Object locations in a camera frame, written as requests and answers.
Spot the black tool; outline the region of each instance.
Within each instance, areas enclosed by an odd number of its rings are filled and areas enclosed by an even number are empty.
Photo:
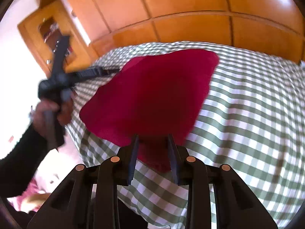
[[[71,88],[74,87],[76,83],[96,77],[107,76],[120,71],[118,67],[104,69],[99,66],[94,66],[83,71],[65,73],[63,63],[69,46],[69,38],[69,36],[62,36],[57,41],[51,76],[49,79],[40,82],[38,87],[39,99],[47,98],[56,102],[58,105],[61,105],[63,102],[70,99],[72,92]],[[59,124],[57,113],[46,111],[45,121],[49,150],[63,145],[65,128]]]
[[[211,229],[209,183],[214,187],[217,229],[278,228],[258,198],[229,165],[205,165],[189,156],[185,147],[176,146],[171,134],[167,137],[167,147],[174,182],[189,186],[186,229]],[[27,228],[119,229],[116,185],[131,184],[137,150],[138,136],[135,136],[129,146],[120,148],[117,156],[108,158],[101,165],[89,168],[77,165]],[[97,190],[93,226],[90,227],[93,183],[97,184]]]
[[[101,165],[77,165],[28,224],[28,229],[88,229],[91,192],[97,184],[93,228],[119,229],[117,185],[128,186],[135,172],[139,138]]]

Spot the black sleeve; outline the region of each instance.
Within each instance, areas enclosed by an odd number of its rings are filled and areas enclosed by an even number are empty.
[[[0,160],[0,196],[21,195],[47,153],[47,141],[31,124],[15,148]]]

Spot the pink fabric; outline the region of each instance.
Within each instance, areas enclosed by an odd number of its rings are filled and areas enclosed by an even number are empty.
[[[20,211],[22,201],[32,195],[32,194],[38,194],[39,188],[37,186],[36,180],[32,178],[29,185],[27,186],[26,190],[22,193],[22,195],[14,197],[14,199],[11,200],[11,204],[14,207],[16,211]],[[33,211],[37,212],[39,207],[36,207]]]
[[[138,134],[138,159],[159,171],[170,170],[166,137],[183,145],[218,64],[218,56],[188,49],[131,59],[98,88],[80,111],[87,129],[123,147]]]

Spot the green and white checkered blanket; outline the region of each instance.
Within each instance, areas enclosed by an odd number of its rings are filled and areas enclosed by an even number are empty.
[[[205,164],[231,165],[279,228],[284,227],[305,198],[304,70],[263,53],[186,41],[117,48],[94,65],[123,66],[133,57],[190,48],[213,51],[220,61],[184,146]],[[68,130],[87,166],[102,163],[119,149],[89,132],[79,118],[82,106],[110,79],[97,78],[76,88],[78,97]],[[216,228],[212,186],[210,190],[212,228]],[[118,196],[129,208],[149,223],[171,228],[184,228],[187,195],[187,186],[175,185],[171,173],[157,173],[140,161],[132,184],[118,186]]]

